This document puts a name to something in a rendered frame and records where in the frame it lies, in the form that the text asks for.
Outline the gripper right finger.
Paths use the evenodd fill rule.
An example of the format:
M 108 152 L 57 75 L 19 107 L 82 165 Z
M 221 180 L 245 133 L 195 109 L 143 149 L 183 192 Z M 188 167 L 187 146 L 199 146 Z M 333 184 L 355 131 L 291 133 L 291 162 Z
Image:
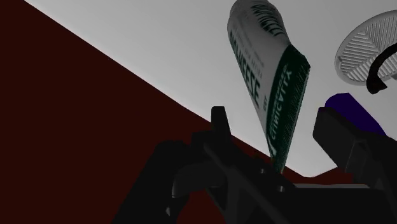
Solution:
M 354 183 L 397 190 L 397 141 L 393 138 L 360 130 L 329 107 L 318 109 L 312 136 Z

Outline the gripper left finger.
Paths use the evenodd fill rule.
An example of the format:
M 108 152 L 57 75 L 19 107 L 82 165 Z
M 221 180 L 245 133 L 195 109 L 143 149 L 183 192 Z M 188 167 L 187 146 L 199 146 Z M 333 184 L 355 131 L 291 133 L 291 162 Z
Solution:
M 245 224 L 245 205 L 233 174 L 233 147 L 223 106 L 211 109 L 210 131 L 195 132 L 190 144 L 156 145 L 111 224 L 177 224 L 190 194 L 207 190 L 226 224 Z

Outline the dark blue rounded object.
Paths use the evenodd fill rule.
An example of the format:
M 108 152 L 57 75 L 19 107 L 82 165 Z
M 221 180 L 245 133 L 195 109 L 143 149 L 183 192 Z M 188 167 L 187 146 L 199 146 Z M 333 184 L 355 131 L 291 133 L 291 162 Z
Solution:
M 376 119 L 350 93 L 331 96 L 325 106 L 333 108 L 360 130 L 386 135 Z

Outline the black curved piece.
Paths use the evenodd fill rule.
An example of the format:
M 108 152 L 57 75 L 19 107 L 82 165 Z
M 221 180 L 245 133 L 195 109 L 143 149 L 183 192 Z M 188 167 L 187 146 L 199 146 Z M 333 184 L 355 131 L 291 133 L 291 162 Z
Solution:
M 366 88 L 371 94 L 377 94 L 381 90 L 385 90 L 387 85 L 378 77 L 378 71 L 386 61 L 394 53 L 397 52 L 397 43 L 387 47 L 381 54 L 379 54 L 372 62 L 366 79 Z

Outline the white round slotted disc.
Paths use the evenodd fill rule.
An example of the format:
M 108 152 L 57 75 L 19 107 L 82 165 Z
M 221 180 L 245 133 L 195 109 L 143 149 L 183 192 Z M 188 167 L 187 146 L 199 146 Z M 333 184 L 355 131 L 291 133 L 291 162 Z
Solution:
M 343 40 L 335 56 L 335 70 L 344 82 L 365 86 L 370 66 L 397 43 L 397 10 L 383 12 L 357 26 Z

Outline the white and green tube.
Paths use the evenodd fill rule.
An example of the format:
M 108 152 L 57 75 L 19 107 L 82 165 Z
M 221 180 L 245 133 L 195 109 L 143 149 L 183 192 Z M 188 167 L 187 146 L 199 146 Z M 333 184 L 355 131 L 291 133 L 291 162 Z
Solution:
M 310 64 L 268 0 L 236 0 L 227 33 L 261 123 L 275 172 L 286 165 Z

